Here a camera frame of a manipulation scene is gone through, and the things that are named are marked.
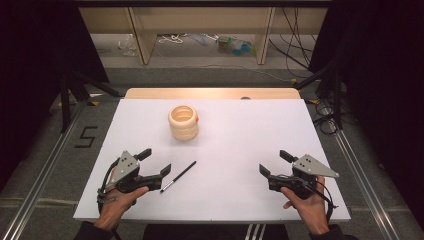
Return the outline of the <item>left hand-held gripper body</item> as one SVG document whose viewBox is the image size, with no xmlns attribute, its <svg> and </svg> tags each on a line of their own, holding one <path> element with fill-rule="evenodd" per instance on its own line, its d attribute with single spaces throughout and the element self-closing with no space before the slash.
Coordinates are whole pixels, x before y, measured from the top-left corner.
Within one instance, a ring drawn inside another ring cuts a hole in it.
<svg viewBox="0 0 424 240">
<path fill-rule="evenodd" d="M 130 193 L 139 187 L 147 186 L 148 181 L 139 174 L 139 162 L 134 155 L 124 150 L 117 160 L 108 186 L 115 187 L 122 193 Z"/>
</svg>

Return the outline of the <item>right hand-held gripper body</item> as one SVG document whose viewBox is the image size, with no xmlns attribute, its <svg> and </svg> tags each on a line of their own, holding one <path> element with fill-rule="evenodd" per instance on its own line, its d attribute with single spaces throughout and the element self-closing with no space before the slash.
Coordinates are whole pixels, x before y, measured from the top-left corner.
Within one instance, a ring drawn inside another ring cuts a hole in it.
<svg viewBox="0 0 424 240">
<path fill-rule="evenodd" d="M 299 198 L 306 200 L 313 195 L 318 176 L 339 177 L 336 171 L 309 154 L 297 158 L 296 162 L 291 163 L 291 176 L 276 176 L 277 187 L 275 191 L 280 191 L 282 187 L 286 187 L 292 190 Z"/>
</svg>

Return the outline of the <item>black pen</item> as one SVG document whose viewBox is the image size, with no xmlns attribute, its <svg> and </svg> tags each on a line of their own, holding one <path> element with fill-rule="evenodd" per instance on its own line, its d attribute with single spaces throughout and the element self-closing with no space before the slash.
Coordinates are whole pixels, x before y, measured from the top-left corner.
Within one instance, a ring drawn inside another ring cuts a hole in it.
<svg viewBox="0 0 424 240">
<path fill-rule="evenodd" d="M 191 168 L 197 164 L 197 161 L 193 161 L 188 167 L 186 167 L 181 173 L 179 173 L 171 182 L 160 190 L 160 194 L 164 193 L 170 186 L 177 182 L 183 175 L 185 175 Z"/>
</svg>

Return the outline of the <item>cream ribbed pen holder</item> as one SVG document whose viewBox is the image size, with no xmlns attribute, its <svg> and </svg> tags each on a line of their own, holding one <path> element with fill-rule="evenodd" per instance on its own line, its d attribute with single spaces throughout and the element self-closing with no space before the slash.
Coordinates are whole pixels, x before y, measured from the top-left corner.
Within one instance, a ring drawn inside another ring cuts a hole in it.
<svg viewBox="0 0 424 240">
<path fill-rule="evenodd" d="M 197 111 L 187 105 L 173 108 L 168 114 L 168 122 L 173 137 L 180 141 L 194 139 L 199 132 Z"/>
</svg>

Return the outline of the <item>person's left hand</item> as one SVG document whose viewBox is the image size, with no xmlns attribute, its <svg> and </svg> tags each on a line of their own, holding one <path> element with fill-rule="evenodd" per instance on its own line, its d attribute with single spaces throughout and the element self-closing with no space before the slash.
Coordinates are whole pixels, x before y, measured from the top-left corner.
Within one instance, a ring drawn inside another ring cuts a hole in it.
<svg viewBox="0 0 424 240">
<path fill-rule="evenodd" d="M 124 213 L 133 205 L 133 202 L 149 191 L 149 188 L 140 187 L 130 193 L 122 193 L 114 186 L 106 188 L 106 202 L 103 204 L 100 216 L 94 226 L 106 231 L 115 229 Z"/>
</svg>

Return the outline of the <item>person's right hand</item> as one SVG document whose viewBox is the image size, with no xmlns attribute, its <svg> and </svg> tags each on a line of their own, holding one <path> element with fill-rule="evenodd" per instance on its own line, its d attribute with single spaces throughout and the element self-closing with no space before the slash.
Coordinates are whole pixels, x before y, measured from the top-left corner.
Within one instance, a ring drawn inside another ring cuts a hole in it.
<svg viewBox="0 0 424 240">
<path fill-rule="evenodd" d="M 330 231 L 324 199 L 321 196 L 314 194 L 303 200 L 286 187 L 282 187 L 280 191 L 288 199 L 283 208 L 295 208 L 310 234 L 322 235 Z"/>
</svg>

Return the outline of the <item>white board sheet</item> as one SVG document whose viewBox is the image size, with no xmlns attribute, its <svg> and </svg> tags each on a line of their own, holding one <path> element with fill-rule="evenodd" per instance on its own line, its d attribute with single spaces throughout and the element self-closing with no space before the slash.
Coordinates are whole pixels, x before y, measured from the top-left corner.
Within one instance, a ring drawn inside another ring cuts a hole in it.
<svg viewBox="0 0 424 240">
<path fill-rule="evenodd" d="M 327 160 L 303 100 L 191 100 L 189 106 L 199 115 L 199 133 L 185 142 L 172 136 L 168 123 L 169 112 L 178 104 L 152 99 L 119 102 L 76 219 L 98 217 L 97 190 L 124 150 L 138 154 L 151 148 L 140 173 L 153 175 L 171 164 L 165 186 L 193 161 L 197 164 L 164 193 L 142 196 L 125 213 L 127 220 L 180 224 L 298 220 L 294 209 L 283 209 L 285 196 L 269 189 L 259 165 L 275 175 L 289 174 L 291 166 L 279 156 L 281 150 Z"/>
</svg>

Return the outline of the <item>black metal stand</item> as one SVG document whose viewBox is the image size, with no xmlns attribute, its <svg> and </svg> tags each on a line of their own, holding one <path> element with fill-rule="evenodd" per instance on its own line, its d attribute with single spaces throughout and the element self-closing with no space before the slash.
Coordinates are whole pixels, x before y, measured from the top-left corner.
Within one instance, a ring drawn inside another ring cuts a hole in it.
<svg viewBox="0 0 424 240">
<path fill-rule="evenodd" d="M 122 97 L 122 94 L 105 84 L 94 80 L 86 74 L 77 71 L 67 72 L 60 82 L 60 98 L 62 109 L 62 130 L 64 133 L 71 124 L 71 110 L 69 94 L 72 94 L 78 102 L 87 102 L 90 98 L 85 85 L 91 85 L 113 97 Z"/>
<path fill-rule="evenodd" d="M 343 128 L 341 121 L 341 76 L 339 74 L 338 65 L 329 63 L 300 83 L 295 83 L 294 88 L 296 90 L 301 90 L 316 80 L 320 81 L 316 90 L 317 96 L 320 99 L 327 99 L 329 96 L 333 97 L 332 118 L 335 120 L 336 127 L 341 130 Z"/>
</svg>

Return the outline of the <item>wooden table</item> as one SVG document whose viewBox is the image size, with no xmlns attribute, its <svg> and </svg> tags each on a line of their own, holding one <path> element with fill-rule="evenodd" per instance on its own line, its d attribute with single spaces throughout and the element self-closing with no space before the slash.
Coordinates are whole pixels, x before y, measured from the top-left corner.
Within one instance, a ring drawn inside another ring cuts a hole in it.
<svg viewBox="0 0 424 240">
<path fill-rule="evenodd" d="M 126 99 L 300 99 L 294 88 L 130 88 Z"/>
</svg>

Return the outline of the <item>clear plastic bag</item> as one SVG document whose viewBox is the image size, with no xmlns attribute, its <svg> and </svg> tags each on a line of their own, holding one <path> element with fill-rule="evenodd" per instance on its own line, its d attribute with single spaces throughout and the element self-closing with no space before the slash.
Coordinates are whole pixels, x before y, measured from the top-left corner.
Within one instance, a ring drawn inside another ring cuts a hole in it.
<svg viewBox="0 0 424 240">
<path fill-rule="evenodd" d="M 118 40 L 117 47 L 123 56 L 136 57 L 138 55 L 132 34 L 122 35 Z"/>
</svg>

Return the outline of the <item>black curtain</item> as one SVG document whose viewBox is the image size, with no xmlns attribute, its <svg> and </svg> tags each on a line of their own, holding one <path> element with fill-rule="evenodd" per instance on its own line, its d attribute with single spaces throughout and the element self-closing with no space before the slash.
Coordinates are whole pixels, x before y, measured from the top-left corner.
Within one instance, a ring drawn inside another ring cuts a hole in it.
<svg viewBox="0 0 424 240">
<path fill-rule="evenodd" d="M 331 59 L 349 25 L 371 14 L 344 54 L 342 81 L 362 130 L 424 230 L 424 0 L 333 0 L 310 70 Z"/>
<path fill-rule="evenodd" d="M 74 0 L 0 0 L 0 191 L 73 72 L 108 80 Z"/>
</svg>

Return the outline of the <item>colourful plastic bottles pile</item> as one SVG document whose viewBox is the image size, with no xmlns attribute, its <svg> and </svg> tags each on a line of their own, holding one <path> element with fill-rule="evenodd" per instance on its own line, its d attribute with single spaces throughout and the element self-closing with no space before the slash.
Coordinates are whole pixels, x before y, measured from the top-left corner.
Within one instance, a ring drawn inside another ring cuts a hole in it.
<svg viewBox="0 0 424 240">
<path fill-rule="evenodd" d="M 234 56 L 240 56 L 243 54 L 250 54 L 252 56 L 256 55 L 256 51 L 253 48 L 252 44 L 248 41 L 236 39 L 229 36 L 219 36 L 217 39 L 218 49 L 231 53 Z"/>
</svg>

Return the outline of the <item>light wooden shelf unit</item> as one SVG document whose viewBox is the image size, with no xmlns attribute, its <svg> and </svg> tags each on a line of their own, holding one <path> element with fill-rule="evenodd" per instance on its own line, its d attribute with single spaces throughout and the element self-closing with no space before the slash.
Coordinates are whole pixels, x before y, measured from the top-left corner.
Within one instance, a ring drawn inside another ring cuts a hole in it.
<svg viewBox="0 0 424 240">
<path fill-rule="evenodd" d="M 257 63 L 265 63 L 272 34 L 289 34 L 294 27 L 302 35 L 317 35 L 325 8 L 300 7 L 81 7 L 92 34 L 131 34 L 139 63 L 149 63 L 156 37 L 171 33 L 250 34 Z"/>
</svg>

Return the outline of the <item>aluminium floor rail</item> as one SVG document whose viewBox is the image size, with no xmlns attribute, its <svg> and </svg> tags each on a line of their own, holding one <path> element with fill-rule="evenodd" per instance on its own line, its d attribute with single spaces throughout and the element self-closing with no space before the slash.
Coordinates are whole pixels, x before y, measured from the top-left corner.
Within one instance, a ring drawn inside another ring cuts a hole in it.
<svg viewBox="0 0 424 240">
<path fill-rule="evenodd" d="M 383 238 L 400 240 L 391 217 L 372 187 L 344 131 L 337 130 L 335 137 Z"/>
<path fill-rule="evenodd" d="M 33 181 L 30 190 L 21 201 L 16 214 L 11 219 L 10 224 L 1 237 L 1 240 L 18 240 L 21 236 L 41 194 L 47 185 L 47 182 L 50 179 L 51 174 L 54 171 L 54 168 L 62 156 L 70 135 L 73 132 L 74 126 L 85 106 L 85 102 L 76 104 L 74 112 L 71 115 L 69 125 L 59 134 L 59 137 L 55 142 L 54 147 L 51 149 L 48 158 L 45 160 L 41 170 Z"/>
</svg>

